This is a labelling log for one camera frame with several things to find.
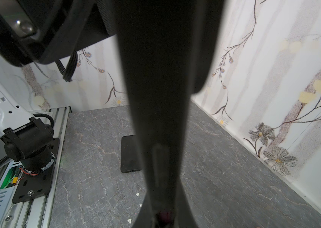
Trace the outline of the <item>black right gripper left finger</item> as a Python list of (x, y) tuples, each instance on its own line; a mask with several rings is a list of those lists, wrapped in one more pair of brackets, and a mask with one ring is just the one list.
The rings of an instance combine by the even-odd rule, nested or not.
[(154, 228), (155, 212), (153, 209), (153, 201), (149, 191), (147, 191), (138, 216), (132, 228)]

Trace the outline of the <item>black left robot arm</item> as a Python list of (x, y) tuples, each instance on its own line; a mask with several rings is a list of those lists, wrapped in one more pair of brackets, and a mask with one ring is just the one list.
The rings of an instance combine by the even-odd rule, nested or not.
[[(0, 55), (19, 67), (29, 102), (58, 99), (77, 110), (107, 107), (119, 91), (102, 40), (115, 34), (110, 1), (0, 1)], [(54, 121), (44, 123), (0, 84), (0, 138), (7, 156), (27, 173), (54, 164)]]

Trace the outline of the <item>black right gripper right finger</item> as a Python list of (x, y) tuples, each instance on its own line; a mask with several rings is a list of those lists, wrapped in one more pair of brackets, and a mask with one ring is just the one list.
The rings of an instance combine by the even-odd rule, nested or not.
[(181, 180), (179, 180), (177, 184), (175, 210), (175, 228), (198, 228), (198, 225), (192, 215)]

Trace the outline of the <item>black phone case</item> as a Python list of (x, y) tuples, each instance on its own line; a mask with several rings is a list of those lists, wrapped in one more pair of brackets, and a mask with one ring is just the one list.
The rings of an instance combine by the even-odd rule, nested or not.
[(113, 1), (137, 154), (155, 228), (174, 228), (190, 97), (213, 61), (224, 1)]

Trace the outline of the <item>black smartphone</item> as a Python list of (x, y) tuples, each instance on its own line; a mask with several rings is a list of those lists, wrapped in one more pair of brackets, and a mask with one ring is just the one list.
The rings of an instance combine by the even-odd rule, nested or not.
[(134, 135), (122, 137), (120, 160), (121, 173), (132, 173), (142, 170), (137, 156)]

